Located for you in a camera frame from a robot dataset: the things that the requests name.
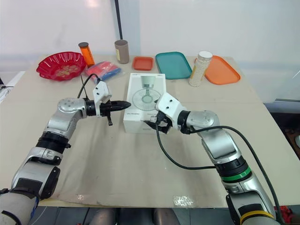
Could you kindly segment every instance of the black pole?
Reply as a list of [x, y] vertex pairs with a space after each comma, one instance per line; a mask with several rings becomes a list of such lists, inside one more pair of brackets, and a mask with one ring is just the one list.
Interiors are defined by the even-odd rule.
[[116, 12], [117, 12], [117, 19], [118, 19], [118, 27], [119, 27], [119, 34], [120, 39], [123, 39], [122, 35], [122, 27], [121, 27], [121, 18], [120, 18], [120, 9], [119, 9], [119, 0], [114, 0], [114, 4], [116, 5]]

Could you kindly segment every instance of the white wall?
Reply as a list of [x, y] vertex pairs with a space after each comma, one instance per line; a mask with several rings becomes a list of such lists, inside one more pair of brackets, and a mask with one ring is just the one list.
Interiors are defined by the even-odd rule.
[[[284, 96], [300, 69], [298, 0], [119, 2], [131, 54], [207, 49], [233, 56], [264, 102]], [[113, 54], [119, 37], [114, 0], [1, 0], [0, 15], [1, 70], [26, 69], [43, 53], [78, 51], [81, 41], [93, 53]], [[297, 99], [297, 87], [286, 96]]]

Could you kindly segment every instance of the tabletop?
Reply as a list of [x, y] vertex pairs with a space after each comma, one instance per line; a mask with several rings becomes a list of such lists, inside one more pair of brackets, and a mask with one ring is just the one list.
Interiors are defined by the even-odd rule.
[[[132, 69], [117, 63], [115, 56], [94, 56], [95, 61], [108, 60], [122, 72], [106, 82], [111, 100], [125, 100], [132, 72], [158, 73]], [[194, 57], [187, 57], [193, 65]], [[298, 179], [300, 163], [275, 121], [231, 57], [224, 59], [241, 75], [228, 85], [214, 85], [203, 80], [191, 87], [186, 79], [167, 80], [167, 92], [188, 110], [212, 110], [221, 125], [243, 133], [254, 147], [279, 203], [300, 203]], [[80, 77], [57, 82], [43, 79], [35, 71], [36, 62], [0, 105], [0, 187], [10, 187], [19, 165], [36, 145], [46, 123], [65, 97], [76, 97]], [[95, 84], [88, 82], [90, 98]], [[40, 205], [48, 206], [117, 206], [117, 207], [227, 207], [226, 191], [216, 170], [187, 171], [172, 164], [159, 148], [155, 135], [125, 133], [124, 112], [112, 112], [113, 126], [106, 118], [80, 120], [60, 164], [60, 178], [55, 193]], [[232, 134], [243, 157], [257, 174], [271, 198], [255, 160], [245, 143]], [[172, 129], [161, 136], [168, 153], [186, 166], [212, 165], [197, 135], [183, 135]]]

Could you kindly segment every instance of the white lid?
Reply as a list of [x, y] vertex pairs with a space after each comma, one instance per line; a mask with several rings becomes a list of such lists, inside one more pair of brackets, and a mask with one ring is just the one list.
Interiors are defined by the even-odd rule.
[[210, 59], [212, 57], [212, 53], [210, 53], [208, 51], [200, 51], [198, 53], [198, 56], [200, 56], [202, 58]]

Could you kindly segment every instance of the white container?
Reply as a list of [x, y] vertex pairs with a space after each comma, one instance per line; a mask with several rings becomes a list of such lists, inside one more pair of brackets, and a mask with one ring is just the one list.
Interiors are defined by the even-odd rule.
[[125, 109], [123, 118], [127, 133], [155, 134], [156, 131], [143, 121], [156, 121], [158, 111], [154, 101], [165, 92], [164, 74], [130, 74], [127, 101], [131, 106]]
[[205, 70], [210, 64], [212, 54], [208, 51], [198, 53], [195, 65], [188, 83], [193, 87], [198, 87], [204, 77]]

